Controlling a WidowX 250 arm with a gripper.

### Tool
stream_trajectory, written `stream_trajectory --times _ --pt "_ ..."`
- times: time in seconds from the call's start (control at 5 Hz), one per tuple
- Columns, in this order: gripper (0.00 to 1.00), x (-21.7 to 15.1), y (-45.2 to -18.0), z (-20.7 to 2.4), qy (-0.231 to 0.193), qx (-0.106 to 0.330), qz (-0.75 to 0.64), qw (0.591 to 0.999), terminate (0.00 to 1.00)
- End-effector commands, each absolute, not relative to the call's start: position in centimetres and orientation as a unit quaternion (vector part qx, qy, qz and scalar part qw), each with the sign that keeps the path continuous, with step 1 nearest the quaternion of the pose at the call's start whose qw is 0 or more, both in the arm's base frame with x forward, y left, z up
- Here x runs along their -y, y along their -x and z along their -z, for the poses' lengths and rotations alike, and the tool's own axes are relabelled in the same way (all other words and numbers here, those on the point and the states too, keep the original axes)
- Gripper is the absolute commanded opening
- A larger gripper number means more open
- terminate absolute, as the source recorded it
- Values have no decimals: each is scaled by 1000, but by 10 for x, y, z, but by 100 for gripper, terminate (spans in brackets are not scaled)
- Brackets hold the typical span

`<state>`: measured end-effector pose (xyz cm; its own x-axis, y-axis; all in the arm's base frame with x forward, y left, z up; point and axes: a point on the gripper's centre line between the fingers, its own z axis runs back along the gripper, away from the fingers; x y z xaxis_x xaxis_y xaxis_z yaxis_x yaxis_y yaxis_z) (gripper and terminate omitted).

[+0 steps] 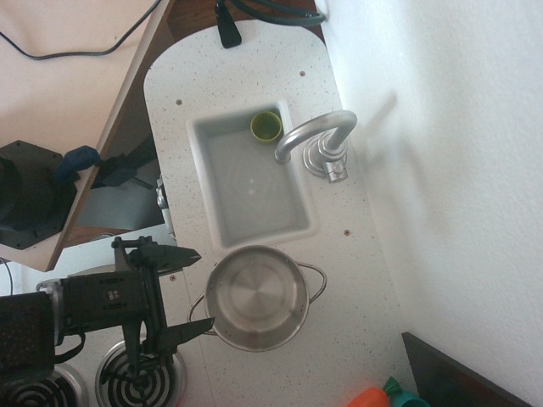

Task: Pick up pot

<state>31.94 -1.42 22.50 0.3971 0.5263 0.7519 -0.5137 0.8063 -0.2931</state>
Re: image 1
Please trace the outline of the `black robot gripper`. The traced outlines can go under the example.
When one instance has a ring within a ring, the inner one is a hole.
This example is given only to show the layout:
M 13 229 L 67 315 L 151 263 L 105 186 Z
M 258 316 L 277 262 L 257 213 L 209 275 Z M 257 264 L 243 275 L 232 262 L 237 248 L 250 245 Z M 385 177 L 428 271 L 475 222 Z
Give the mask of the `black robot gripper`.
M 145 278 L 151 268 L 178 270 L 202 259 L 192 248 L 157 245 L 151 237 L 124 240 L 117 237 L 112 247 L 115 270 L 62 278 L 59 283 L 59 341 L 88 332 L 120 326 L 131 370 L 141 368 L 141 325 L 151 316 Z M 160 327 L 147 333 L 143 352 L 169 355 L 180 344 L 210 331 L 215 318 Z

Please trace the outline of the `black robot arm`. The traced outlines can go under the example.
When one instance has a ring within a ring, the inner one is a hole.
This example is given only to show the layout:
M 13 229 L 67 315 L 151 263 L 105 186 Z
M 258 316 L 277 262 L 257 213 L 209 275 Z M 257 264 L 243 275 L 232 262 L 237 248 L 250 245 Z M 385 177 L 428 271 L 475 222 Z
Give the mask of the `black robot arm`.
M 168 326 L 160 278 L 195 264 L 192 248 L 161 245 L 151 237 L 124 240 L 112 248 L 112 271 L 87 272 L 40 283 L 33 293 L 1 298 L 1 373 L 49 372 L 78 355 L 84 345 L 56 354 L 68 336 L 120 327 L 128 370 L 167 365 L 178 345 L 210 331 L 213 319 Z

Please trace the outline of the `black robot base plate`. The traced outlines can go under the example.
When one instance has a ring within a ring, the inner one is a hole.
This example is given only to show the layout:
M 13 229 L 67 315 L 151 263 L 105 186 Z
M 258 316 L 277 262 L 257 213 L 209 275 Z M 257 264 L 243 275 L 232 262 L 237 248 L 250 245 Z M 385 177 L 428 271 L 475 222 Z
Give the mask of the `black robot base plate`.
M 21 140 L 1 147 L 2 245 L 23 250 L 63 230 L 77 189 L 55 181 L 62 160 Z

